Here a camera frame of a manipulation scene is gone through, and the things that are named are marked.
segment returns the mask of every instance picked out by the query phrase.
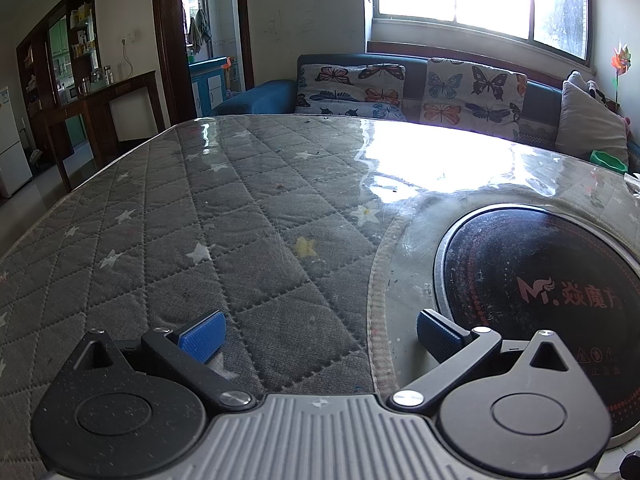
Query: power cord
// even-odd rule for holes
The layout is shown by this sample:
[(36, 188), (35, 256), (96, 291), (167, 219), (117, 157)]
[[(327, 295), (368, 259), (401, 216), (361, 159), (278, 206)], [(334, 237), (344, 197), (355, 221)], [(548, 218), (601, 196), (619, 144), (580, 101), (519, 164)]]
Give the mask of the power cord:
[(133, 65), (131, 64), (131, 62), (129, 61), (129, 58), (127, 57), (127, 42), (124, 38), (122, 38), (122, 55), (124, 56), (124, 61), (126, 61), (129, 64), (129, 67), (131, 68), (131, 72), (125, 78), (125, 79), (129, 79), (133, 75)]

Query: blue sofa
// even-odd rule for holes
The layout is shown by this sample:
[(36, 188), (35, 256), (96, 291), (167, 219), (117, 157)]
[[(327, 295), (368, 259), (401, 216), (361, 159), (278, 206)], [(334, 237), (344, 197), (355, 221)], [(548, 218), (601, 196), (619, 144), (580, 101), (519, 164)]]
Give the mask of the blue sofa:
[[(397, 63), (406, 68), (402, 111), (407, 118), (412, 114), (411, 106), (422, 101), (424, 82), (427, 77), (427, 60), (420, 57), (391, 56), (387, 54), (308, 54), (298, 58), (298, 74), (305, 64), (333, 64), (359, 66), (375, 63)], [(292, 114), (296, 108), (298, 85), (296, 81), (279, 79), (269, 81), (218, 105), (215, 115), (235, 114)], [(520, 134), (517, 142), (554, 150), (562, 92), (547, 85), (529, 81), (520, 118)], [(640, 172), (640, 146), (627, 144), (629, 171)]]

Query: induction cooktop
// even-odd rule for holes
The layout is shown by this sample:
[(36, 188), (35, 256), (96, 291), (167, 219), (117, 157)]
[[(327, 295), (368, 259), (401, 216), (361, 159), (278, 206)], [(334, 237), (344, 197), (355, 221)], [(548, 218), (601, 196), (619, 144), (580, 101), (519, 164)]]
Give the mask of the induction cooktop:
[(555, 330), (609, 410), (610, 447), (640, 431), (640, 266), (599, 229), (503, 204), (449, 228), (434, 263), (442, 314), (505, 339)]

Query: wooden table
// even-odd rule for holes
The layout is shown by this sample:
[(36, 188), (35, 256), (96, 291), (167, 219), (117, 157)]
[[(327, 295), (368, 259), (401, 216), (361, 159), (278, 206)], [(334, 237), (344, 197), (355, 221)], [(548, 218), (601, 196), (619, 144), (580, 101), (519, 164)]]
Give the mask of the wooden table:
[(53, 157), (67, 191), (72, 190), (71, 182), (69, 181), (68, 174), (66, 174), (64, 160), (56, 149), (56, 143), (53, 141), (53, 133), (50, 127), (70, 117), (82, 115), (86, 136), (89, 140), (91, 150), (94, 153), (95, 163), (98, 169), (101, 170), (123, 153), (116, 128), (113, 124), (109, 104), (111, 101), (123, 95), (142, 88), (146, 88), (148, 91), (156, 127), (158, 128), (158, 133), (161, 133), (165, 130), (165, 126), (160, 97), (158, 95), (158, 86), (156, 85), (156, 71), (146, 72), (130, 79), (108, 85), (88, 95), (79, 96), (76, 101), (70, 102), (60, 108), (46, 112), (44, 115), (44, 125), (47, 132), (47, 139), (49, 139)]

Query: window frame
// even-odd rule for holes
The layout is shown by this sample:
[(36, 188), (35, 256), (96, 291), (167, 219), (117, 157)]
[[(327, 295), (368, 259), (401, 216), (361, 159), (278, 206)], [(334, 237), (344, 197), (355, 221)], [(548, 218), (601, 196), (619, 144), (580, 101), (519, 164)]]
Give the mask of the window frame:
[(517, 41), (518, 43), (525, 43), (531, 45), (533, 47), (539, 48), (541, 50), (545, 50), (552, 54), (556, 54), (556, 56), (564, 57), (574, 63), (590, 67), (591, 66), (591, 43), (593, 36), (593, 0), (587, 0), (587, 47), (585, 51), (585, 59), (581, 57), (574, 56), (573, 54), (566, 52), (564, 50), (560, 50), (548, 44), (542, 43), (541, 41), (536, 41), (533, 39), (534, 27), (535, 27), (535, 13), (536, 13), (536, 3), (535, 0), (530, 0), (529, 7), (529, 37), (528, 38), (518, 38), (516, 36), (511, 36), (509, 34), (504, 34), (502, 32), (497, 32), (495, 30), (491, 30), (489, 28), (475, 27), (473, 25), (463, 25), (456, 21), (448, 22), (443, 20), (436, 20), (433, 18), (424, 18), (421, 16), (403, 16), (397, 14), (382, 14), (380, 13), (380, 0), (373, 0), (373, 18), (379, 18), (384, 20), (398, 20), (404, 22), (423, 22), (423, 23), (436, 23), (439, 25), (446, 25), (447, 27), (458, 28), (460, 30), (475, 30), (478, 32), (484, 32), (487, 34), (491, 34), (493, 36), (499, 36), (501, 38), (507, 38), (508, 40)]

